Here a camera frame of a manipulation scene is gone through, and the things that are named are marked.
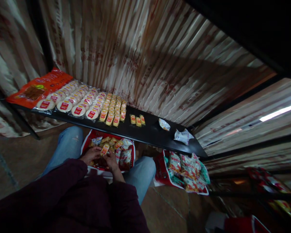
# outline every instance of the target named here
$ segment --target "blue jeans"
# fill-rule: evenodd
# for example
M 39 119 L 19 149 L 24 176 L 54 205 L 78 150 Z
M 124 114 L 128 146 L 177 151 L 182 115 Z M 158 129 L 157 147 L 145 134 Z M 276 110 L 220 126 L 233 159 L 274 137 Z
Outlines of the blue jeans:
M 60 166 L 67 159 L 78 159 L 83 144 L 83 131 L 77 126 L 65 129 L 58 138 L 57 148 L 44 170 L 42 176 Z M 142 203 L 148 187 L 156 173 L 152 158 L 143 156 L 135 162 L 135 166 L 124 174 L 126 183 L 136 187 L 139 204 Z

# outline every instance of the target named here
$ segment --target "light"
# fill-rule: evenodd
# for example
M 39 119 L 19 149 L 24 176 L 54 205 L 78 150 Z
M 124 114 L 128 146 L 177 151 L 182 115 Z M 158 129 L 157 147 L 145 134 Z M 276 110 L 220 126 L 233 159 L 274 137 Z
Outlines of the light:
M 286 107 L 286 108 L 282 108 L 282 109 L 280 109 L 280 110 L 278 110 L 276 112 L 273 112 L 273 113 L 271 113 L 271 114 L 269 114 L 267 116 L 264 116 L 264 117 L 260 118 L 260 121 L 263 121 L 263 122 L 267 121 L 269 119 L 272 119 L 273 117 L 276 117 L 276 116 L 278 116 L 280 114 L 283 114 L 285 112 L 288 112 L 288 111 L 291 111 L 291 106 Z

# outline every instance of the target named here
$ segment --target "floor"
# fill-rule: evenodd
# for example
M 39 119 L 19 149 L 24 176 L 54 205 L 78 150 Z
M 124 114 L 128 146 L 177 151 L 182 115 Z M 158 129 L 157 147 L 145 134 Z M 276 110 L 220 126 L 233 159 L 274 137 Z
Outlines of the floor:
M 58 135 L 71 124 L 38 133 L 40 141 L 31 136 L 4 138 L 0 136 L 0 199 L 26 186 L 42 173 L 55 151 Z M 83 128 L 84 136 L 89 129 Z M 205 222 L 216 209 L 209 197 L 188 194 L 174 187 L 150 187 L 141 205 L 151 232 L 205 232 Z

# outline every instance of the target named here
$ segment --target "maroon sleeve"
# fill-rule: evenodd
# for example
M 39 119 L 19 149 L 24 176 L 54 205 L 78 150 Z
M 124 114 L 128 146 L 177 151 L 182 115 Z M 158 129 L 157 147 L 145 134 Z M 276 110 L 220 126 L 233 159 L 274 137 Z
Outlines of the maroon sleeve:
M 69 159 L 37 181 L 2 199 L 0 226 L 8 224 L 16 228 L 30 228 L 86 173 L 87 166 L 83 161 Z
M 150 232 L 134 186 L 115 182 L 108 191 L 113 229 L 118 232 Z

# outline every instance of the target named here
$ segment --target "black table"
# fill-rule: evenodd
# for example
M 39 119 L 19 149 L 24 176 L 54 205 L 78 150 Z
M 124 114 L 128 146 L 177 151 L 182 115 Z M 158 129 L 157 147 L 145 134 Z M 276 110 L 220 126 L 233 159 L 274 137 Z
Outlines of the black table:
M 160 127 L 158 123 L 158 116 L 149 114 L 130 106 L 127 106 L 126 108 L 125 122 L 120 122 L 118 128 L 107 126 L 103 122 L 98 122 L 98 119 L 96 119 L 96 122 L 93 122 L 86 117 L 73 117 L 69 116 L 67 113 L 59 111 L 53 111 L 52 114 L 47 114 L 17 104 L 13 104 L 13 106 L 17 109 L 22 109 L 24 111 L 29 111 L 35 114 L 69 122 L 90 129 L 99 130 L 105 133 L 114 134 L 120 137 L 125 137 L 181 154 L 191 155 L 192 153 L 195 153 L 199 157 L 207 157 L 207 154 L 196 138 L 190 139 L 188 146 L 184 145 L 182 142 L 173 140 L 176 129 L 182 132 L 184 129 L 186 129 L 186 127 L 164 119 L 170 125 L 170 131 L 168 132 Z M 138 117 L 140 114 L 143 115 L 146 123 L 145 126 L 138 127 L 136 125 L 132 125 L 130 123 L 130 114 L 136 115 L 136 117 Z

